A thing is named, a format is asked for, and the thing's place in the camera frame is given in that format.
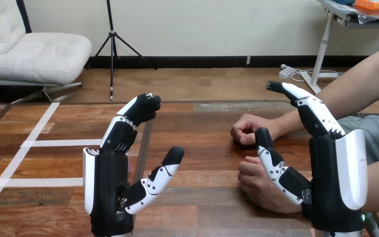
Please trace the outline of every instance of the human thumb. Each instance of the human thumb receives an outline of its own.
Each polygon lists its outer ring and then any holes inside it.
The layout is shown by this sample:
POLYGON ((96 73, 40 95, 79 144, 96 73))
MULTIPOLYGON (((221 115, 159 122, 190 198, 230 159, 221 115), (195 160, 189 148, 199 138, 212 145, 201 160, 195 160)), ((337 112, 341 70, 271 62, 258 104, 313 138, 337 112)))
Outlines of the human thumb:
POLYGON ((244 135, 243 137, 240 138, 240 143, 242 145, 255 144, 255 134, 249 133, 249 134, 244 135))

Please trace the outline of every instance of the orange box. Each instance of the orange box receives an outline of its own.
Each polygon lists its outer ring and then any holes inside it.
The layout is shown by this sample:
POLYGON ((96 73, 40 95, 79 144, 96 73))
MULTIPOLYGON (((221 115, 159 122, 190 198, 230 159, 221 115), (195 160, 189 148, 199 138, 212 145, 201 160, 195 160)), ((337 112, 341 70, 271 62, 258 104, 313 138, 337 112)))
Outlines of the orange box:
POLYGON ((369 10, 379 10, 379 0, 355 0, 354 6, 369 10))

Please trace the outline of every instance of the chair leg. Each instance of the chair leg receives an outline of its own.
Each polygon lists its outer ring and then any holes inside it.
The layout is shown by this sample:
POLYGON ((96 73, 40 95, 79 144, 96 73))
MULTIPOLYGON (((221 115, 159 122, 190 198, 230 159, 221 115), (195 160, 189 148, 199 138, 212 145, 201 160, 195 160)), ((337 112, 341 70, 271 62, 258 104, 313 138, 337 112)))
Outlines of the chair leg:
POLYGON ((34 92, 33 94, 28 95, 28 96, 26 96, 24 98, 21 98, 19 100, 16 100, 16 101, 12 102, 11 104, 21 104, 21 103, 24 103, 24 102, 27 102, 27 101, 39 98, 41 96, 42 92, 43 92, 42 90, 40 90, 38 92, 34 92))
POLYGON ((50 102, 53 103, 53 100, 48 96, 46 88, 43 89, 42 91, 43 95, 46 97, 46 99, 50 102))
POLYGON ((29 96, 26 96, 24 98, 21 98, 21 99, 19 99, 17 101, 14 101, 11 104, 24 103, 24 102, 27 102, 27 101, 30 101, 30 100, 33 100, 33 99, 36 99, 36 98, 40 98, 42 95, 47 99, 47 101, 49 101, 50 103, 53 103, 53 100, 50 98, 49 94, 54 93, 54 92, 58 92, 58 91, 61 91, 61 90, 66 90, 66 89, 69 89, 69 88, 81 87, 81 86, 82 86, 82 83, 78 82, 78 83, 72 83, 72 84, 68 84, 68 85, 53 87, 53 88, 46 88, 46 87, 44 87, 42 90, 40 90, 38 92, 35 92, 35 93, 33 93, 33 94, 29 95, 29 96))
POLYGON ((53 88, 50 88, 50 89, 46 89, 45 91, 48 94, 51 94, 51 93, 54 93, 54 92, 57 92, 57 91, 66 90, 66 89, 73 88, 73 87, 81 87, 81 86, 82 86, 82 83, 78 82, 78 83, 72 83, 72 84, 68 84, 68 85, 53 87, 53 88))

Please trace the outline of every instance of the desk leg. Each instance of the desk leg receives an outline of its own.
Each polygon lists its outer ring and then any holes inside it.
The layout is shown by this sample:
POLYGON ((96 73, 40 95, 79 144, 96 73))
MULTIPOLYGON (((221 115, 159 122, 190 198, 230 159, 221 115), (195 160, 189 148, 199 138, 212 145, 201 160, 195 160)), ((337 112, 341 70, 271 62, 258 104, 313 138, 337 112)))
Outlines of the desk leg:
POLYGON ((323 58, 325 57, 326 47, 328 46, 329 35, 332 27, 333 13, 328 13, 328 22, 326 23, 325 33, 323 34, 322 41, 320 43, 319 53, 317 54, 317 60, 314 64, 313 75, 310 77, 308 73, 301 72, 301 76, 308 86, 313 90, 315 94, 320 92, 320 88, 317 85, 317 79, 319 78, 320 68, 322 67, 323 58))

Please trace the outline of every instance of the tripod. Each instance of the tripod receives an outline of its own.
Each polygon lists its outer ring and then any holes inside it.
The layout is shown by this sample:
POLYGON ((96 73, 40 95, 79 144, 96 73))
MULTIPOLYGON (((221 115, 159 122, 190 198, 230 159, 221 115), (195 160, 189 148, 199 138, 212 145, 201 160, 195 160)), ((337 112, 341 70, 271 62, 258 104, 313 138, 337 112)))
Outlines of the tripod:
MULTIPOLYGON (((111 90, 110 90, 110 100, 113 100, 113 91, 114 91, 114 63, 117 63, 117 59, 119 58, 117 56, 117 47, 115 45, 115 38, 117 37, 121 42, 123 42, 127 47, 129 47, 133 52, 135 52, 138 56, 140 56, 141 59, 143 59, 143 56, 137 52, 131 45, 129 45, 125 40, 123 40, 120 36, 118 36, 117 32, 114 31, 113 26, 113 17, 111 16, 111 4, 110 0, 107 0, 107 8, 108 8, 108 18, 110 20, 110 33, 108 34, 107 39, 102 44, 101 48, 98 50, 97 54, 95 54, 95 58, 98 57, 101 50, 105 47, 108 40, 111 39, 111 90)), ((150 62, 150 64, 153 66, 155 70, 157 70, 157 66, 155 63, 150 62)))

